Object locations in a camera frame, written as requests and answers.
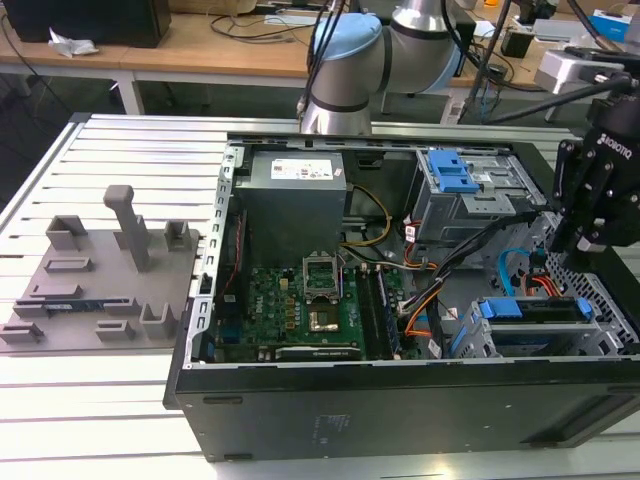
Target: aluminum extrusion table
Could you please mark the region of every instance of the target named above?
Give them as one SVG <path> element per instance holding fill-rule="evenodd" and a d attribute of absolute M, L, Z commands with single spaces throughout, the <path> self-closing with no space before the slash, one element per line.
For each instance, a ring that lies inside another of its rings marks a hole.
<path fill-rule="evenodd" d="M 67 125 L 0 215 L 0 322 L 48 246 L 44 230 L 53 215 L 80 215 L 87 228 L 117 228 L 102 204 L 111 183 L 136 189 L 136 211 L 149 228 L 184 218 L 204 231 L 230 131 L 295 132 L 296 124 L 94 115 Z M 374 124 L 374 133 L 529 141 L 549 161 L 570 136 L 555 129 L 416 124 Z M 640 249 L 620 253 L 640 276 Z M 210 465 L 182 412 L 162 407 L 170 358 L 169 352 L 0 357 L 0 478 L 640 478 L 640 414 L 572 450 Z"/>

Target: power cable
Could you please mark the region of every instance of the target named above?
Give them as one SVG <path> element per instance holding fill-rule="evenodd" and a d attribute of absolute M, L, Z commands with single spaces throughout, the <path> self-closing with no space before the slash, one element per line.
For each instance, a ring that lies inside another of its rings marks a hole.
<path fill-rule="evenodd" d="M 632 86 L 634 82 L 637 84 L 637 81 L 631 79 L 627 75 L 617 76 L 615 78 L 612 78 L 611 80 L 606 80 L 597 85 L 590 85 L 586 88 L 581 88 L 580 90 L 574 90 L 573 92 L 564 93 L 562 95 L 555 95 L 549 98 L 548 100 L 543 100 L 542 102 L 538 102 L 535 105 L 532 105 L 530 107 L 505 113 L 504 115 L 500 115 L 499 117 L 486 121 L 484 124 L 497 125 L 499 123 L 504 123 L 509 120 L 516 120 L 518 118 L 526 117 L 528 115 L 532 115 L 534 113 L 538 113 L 543 110 L 548 110 L 549 108 L 552 108 L 552 107 L 559 107 L 561 105 L 565 105 L 570 102 L 575 102 L 576 100 L 581 100 L 583 98 L 591 97 L 593 95 L 597 95 L 598 93 L 603 93 L 603 92 L 608 92 L 610 90 L 617 90 L 617 89 L 622 89 L 624 87 L 629 87 L 629 86 Z"/>
<path fill-rule="evenodd" d="M 442 19 L 444 20 L 444 24 L 447 27 L 447 31 L 451 35 L 453 42 L 456 44 L 456 46 L 460 50 L 460 53 L 464 55 L 464 57 L 469 62 L 471 62 L 473 66 L 475 66 L 476 68 L 479 68 L 480 61 L 477 58 L 475 58 L 473 55 L 471 55 L 471 53 L 469 53 L 469 50 L 464 47 L 464 45 L 462 44 L 462 40 L 460 40 L 460 37 L 458 37 L 458 33 L 456 32 L 455 28 L 451 24 L 451 19 L 449 18 L 449 14 L 447 13 L 447 0 L 440 0 L 440 6 L 442 10 Z M 539 87 L 525 87 L 521 85 L 515 85 L 493 74 L 491 71 L 486 72 L 486 77 L 494 85 L 500 85 L 502 87 L 511 88 L 512 90 L 518 90 L 521 92 L 544 92 L 545 91 L 544 89 Z"/>
<path fill-rule="evenodd" d="M 478 91 L 482 85 L 482 78 L 487 74 L 487 68 L 489 66 L 489 60 L 491 59 L 491 54 L 493 54 L 493 50 L 495 49 L 496 43 L 498 43 L 498 39 L 500 38 L 500 34 L 502 33 L 502 28 L 504 27 L 504 23 L 507 20 L 507 15 L 509 14 L 509 8 L 511 8 L 511 0 L 504 0 L 502 4 L 502 10 L 500 11 L 500 16 L 498 17 L 498 21 L 496 22 L 496 26 L 493 29 L 493 35 L 491 36 L 491 40 L 489 40 L 489 45 L 486 47 L 484 52 L 484 56 L 482 57 L 482 61 L 480 62 L 480 66 L 478 67 L 478 71 L 476 72 L 476 77 L 473 80 L 473 86 L 469 91 L 469 96 L 467 97 L 467 101 L 465 102 L 464 107 L 462 108 L 462 112 L 460 113 L 460 120 L 462 120 L 467 113 L 468 106 L 474 105 L 476 101 L 476 97 L 478 96 Z"/>
<path fill-rule="evenodd" d="M 578 17 L 578 20 L 580 20 L 580 23 L 584 25 L 584 28 L 587 29 L 587 32 L 589 32 L 589 34 L 593 37 L 593 40 L 598 44 L 600 48 L 614 52 L 621 51 L 615 43 L 598 32 L 596 27 L 593 26 L 593 23 L 591 23 L 591 20 L 589 20 L 589 17 L 587 17 L 587 15 L 584 13 L 584 10 L 580 8 L 580 5 L 578 5 L 578 2 L 576 2 L 576 0 L 567 0 L 567 3 L 571 7 L 571 10 L 573 10 L 573 13 L 575 13 L 576 17 Z"/>

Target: label sticker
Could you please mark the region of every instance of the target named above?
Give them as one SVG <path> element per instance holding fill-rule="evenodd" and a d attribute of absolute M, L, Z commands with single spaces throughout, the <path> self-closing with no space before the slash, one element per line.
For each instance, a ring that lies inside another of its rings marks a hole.
<path fill-rule="evenodd" d="M 331 160 L 276 158 L 271 162 L 272 180 L 333 180 Z"/>
<path fill-rule="evenodd" d="M 73 307 L 71 305 L 69 305 L 68 303 L 64 303 L 64 304 L 51 304 L 51 305 L 45 305 L 45 308 L 47 310 L 73 310 Z"/>
<path fill-rule="evenodd" d="M 491 175 L 488 173 L 472 173 L 471 178 L 475 182 L 491 182 Z"/>
<path fill-rule="evenodd" d="M 407 242 L 415 243 L 416 242 L 416 227 L 412 227 L 410 225 L 407 225 L 406 227 L 404 227 L 404 236 L 405 236 Z"/>
<path fill-rule="evenodd" d="M 440 356 L 442 355 L 442 349 L 438 346 L 435 340 L 433 340 L 433 338 L 429 340 L 429 351 L 436 358 L 440 358 Z"/>

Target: yellow wire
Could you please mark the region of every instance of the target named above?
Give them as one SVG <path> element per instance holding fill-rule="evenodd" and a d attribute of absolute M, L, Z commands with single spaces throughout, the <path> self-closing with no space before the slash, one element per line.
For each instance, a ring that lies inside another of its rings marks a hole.
<path fill-rule="evenodd" d="M 369 196 L 369 198 L 371 198 L 371 200 L 373 200 L 380 207 L 380 209 L 384 212 L 384 217 L 385 217 L 385 220 L 387 221 L 387 224 L 385 225 L 384 230 L 382 231 L 380 236 L 377 238 L 373 238 L 371 240 L 362 240 L 359 242 L 343 242 L 340 245 L 342 245 L 343 247 L 368 247 L 369 245 L 375 245 L 381 242 L 382 240 L 384 240 L 385 238 L 387 238 L 387 235 L 389 235 L 389 232 L 391 231 L 391 215 L 389 214 L 389 210 L 387 210 L 387 208 L 382 204 L 380 199 L 376 197 L 373 193 L 371 193 L 369 190 L 367 190 L 364 187 L 361 187 L 360 185 L 354 185 L 353 188 L 355 190 L 360 190 L 366 193 L 367 196 Z"/>

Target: wire bundle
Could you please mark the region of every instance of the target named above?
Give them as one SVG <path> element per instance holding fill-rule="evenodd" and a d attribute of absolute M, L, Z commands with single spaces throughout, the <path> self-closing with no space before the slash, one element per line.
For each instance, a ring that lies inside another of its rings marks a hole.
<path fill-rule="evenodd" d="M 538 215 L 540 215 L 540 213 L 541 210 L 535 210 L 523 212 L 512 217 L 500 218 L 461 242 L 457 247 L 453 248 L 434 270 L 427 288 L 415 297 L 409 299 L 403 305 L 403 309 L 409 309 L 411 313 L 409 323 L 405 328 L 405 334 L 416 335 L 416 331 L 413 330 L 413 326 L 420 312 L 426 310 L 427 317 L 429 318 L 429 326 L 431 328 L 430 335 L 433 336 L 436 343 L 438 343 L 444 352 L 444 335 L 442 332 L 442 326 L 440 325 L 436 300 L 447 277 L 451 275 L 453 269 L 459 266 L 465 258 L 486 246 L 499 230 L 519 223 L 531 223 Z"/>
<path fill-rule="evenodd" d="M 544 291 L 550 297 L 561 297 L 562 292 L 556 286 L 556 284 L 551 280 L 548 274 L 543 275 L 523 275 L 522 276 L 522 291 L 525 296 L 531 297 L 535 295 L 534 288 L 529 287 L 527 284 L 531 281 L 531 283 L 536 283 L 544 288 Z"/>

